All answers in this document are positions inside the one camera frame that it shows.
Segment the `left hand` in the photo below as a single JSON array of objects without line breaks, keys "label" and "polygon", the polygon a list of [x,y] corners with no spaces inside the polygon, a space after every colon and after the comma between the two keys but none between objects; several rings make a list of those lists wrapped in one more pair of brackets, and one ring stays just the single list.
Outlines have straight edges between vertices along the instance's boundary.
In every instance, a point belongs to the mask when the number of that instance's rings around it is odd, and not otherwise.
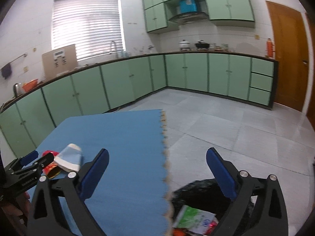
[{"label": "left hand", "polygon": [[1,206],[1,210],[9,220],[18,219],[20,216],[25,215],[28,217],[31,208],[30,195],[28,192],[16,197],[16,199],[10,203],[5,203]]}]

